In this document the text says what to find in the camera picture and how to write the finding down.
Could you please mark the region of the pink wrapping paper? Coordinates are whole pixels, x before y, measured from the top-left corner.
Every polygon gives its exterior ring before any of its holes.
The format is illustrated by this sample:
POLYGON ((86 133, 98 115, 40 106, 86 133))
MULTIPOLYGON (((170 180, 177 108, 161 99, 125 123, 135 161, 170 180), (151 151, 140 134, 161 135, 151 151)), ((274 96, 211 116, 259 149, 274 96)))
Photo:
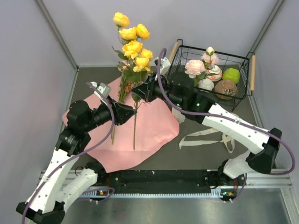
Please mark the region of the pink wrapping paper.
POLYGON ((134 168, 155 154, 179 134, 179 123, 167 104, 155 99, 142 102, 137 116, 115 126, 115 136, 108 137, 87 155, 96 159, 111 173, 134 168))

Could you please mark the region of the artificial flower bunch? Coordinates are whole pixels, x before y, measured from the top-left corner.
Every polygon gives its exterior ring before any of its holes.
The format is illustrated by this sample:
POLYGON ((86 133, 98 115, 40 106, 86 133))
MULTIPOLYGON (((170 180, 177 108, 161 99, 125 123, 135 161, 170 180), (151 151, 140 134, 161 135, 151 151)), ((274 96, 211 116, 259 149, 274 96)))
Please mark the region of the artificial flower bunch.
POLYGON ((124 100, 126 96, 130 93, 132 88, 132 71, 130 66, 125 63, 123 66, 118 67, 121 72, 121 82, 120 82, 120 89, 118 91, 118 102, 124 104, 124 100))

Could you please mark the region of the light pink flower stem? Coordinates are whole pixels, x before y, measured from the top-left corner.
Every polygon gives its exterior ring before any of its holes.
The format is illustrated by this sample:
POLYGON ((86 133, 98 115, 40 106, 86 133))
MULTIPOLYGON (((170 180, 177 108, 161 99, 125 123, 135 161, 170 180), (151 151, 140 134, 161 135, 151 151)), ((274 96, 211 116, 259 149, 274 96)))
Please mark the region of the light pink flower stem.
POLYGON ((199 60, 190 60, 185 65, 185 74, 194 81, 194 86, 198 86, 200 80, 206 78, 206 70, 212 69, 219 63, 219 58, 213 47, 208 47, 199 60))

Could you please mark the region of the cream ribbon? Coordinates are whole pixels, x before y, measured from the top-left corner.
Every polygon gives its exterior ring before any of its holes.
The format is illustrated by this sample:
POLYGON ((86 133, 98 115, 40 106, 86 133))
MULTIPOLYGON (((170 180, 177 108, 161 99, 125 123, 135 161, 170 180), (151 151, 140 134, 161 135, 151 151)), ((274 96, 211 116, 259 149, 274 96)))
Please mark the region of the cream ribbon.
POLYGON ((215 135, 217 133, 220 134, 220 131, 214 128, 209 128, 206 130, 188 134, 180 140, 178 147, 179 149, 182 149, 183 147, 195 147, 221 143, 224 145, 228 153, 233 153, 235 150, 235 140, 224 133, 221 133, 220 137, 217 139, 204 139, 204 137, 206 136, 215 135))

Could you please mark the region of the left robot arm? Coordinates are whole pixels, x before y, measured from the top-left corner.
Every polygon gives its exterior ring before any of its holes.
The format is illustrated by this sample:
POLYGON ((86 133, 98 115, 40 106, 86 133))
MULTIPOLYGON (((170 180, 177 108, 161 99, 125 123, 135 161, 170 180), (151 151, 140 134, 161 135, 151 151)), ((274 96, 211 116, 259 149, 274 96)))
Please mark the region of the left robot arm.
POLYGON ((18 204, 16 211, 36 224, 60 224, 70 206, 92 185, 105 182, 106 174, 99 162, 85 166, 82 173, 67 186, 63 183, 91 141, 89 132, 108 121, 122 125, 136 113, 133 107, 108 98, 97 109, 84 100, 71 104, 67 127, 60 133, 53 156, 31 197, 18 204))

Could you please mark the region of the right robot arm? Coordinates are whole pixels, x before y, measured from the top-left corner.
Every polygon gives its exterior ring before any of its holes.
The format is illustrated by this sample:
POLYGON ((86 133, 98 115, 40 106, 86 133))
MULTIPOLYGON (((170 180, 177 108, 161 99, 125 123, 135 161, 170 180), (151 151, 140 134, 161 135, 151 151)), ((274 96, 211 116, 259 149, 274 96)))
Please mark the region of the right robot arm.
POLYGON ((260 130, 248 122, 243 122, 197 91, 194 81, 188 76, 177 72, 167 81, 164 76, 152 75, 134 87, 132 93, 148 103, 156 98, 170 101, 170 105, 187 119, 214 128, 248 149, 233 159, 225 160, 219 166, 217 185, 228 185, 245 173, 271 174, 282 132, 277 128, 269 131, 260 130))

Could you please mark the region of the yellow flower stem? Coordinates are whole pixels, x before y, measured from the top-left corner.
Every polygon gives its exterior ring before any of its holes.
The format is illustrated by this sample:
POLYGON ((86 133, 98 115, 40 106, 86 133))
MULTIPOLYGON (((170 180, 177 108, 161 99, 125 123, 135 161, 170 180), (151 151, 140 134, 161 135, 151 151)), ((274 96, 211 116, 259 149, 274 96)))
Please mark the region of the yellow flower stem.
POLYGON ((121 67, 125 63, 130 66, 133 88, 141 84, 152 73, 150 62, 153 59, 153 52, 143 46, 143 41, 149 39, 150 32, 142 24, 129 28, 130 20, 121 12, 114 14, 113 22, 117 27, 117 36, 122 45, 122 50, 114 49, 121 59, 117 67, 121 67))

